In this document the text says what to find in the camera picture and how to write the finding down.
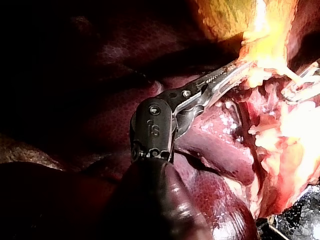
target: metal jaw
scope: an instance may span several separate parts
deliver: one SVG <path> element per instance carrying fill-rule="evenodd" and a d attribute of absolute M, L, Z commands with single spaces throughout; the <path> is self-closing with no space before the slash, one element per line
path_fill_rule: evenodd
<path fill-rule="evenodd" d="M 186 85 L 166 90 L 141 102 L 130 123 L 133 161 L 173 157 L 174 141 L 190 128 L 206 107 L 219 100 L 245 76 L 251 63 L 233 61 Z"/>
<path fill-rule="evenodd" d="M 320 94 L 320 58 L 309 65 L 300 75 L 307 86 L 291 81 L 282 91 L 287 104 L 296 105 Z"/>

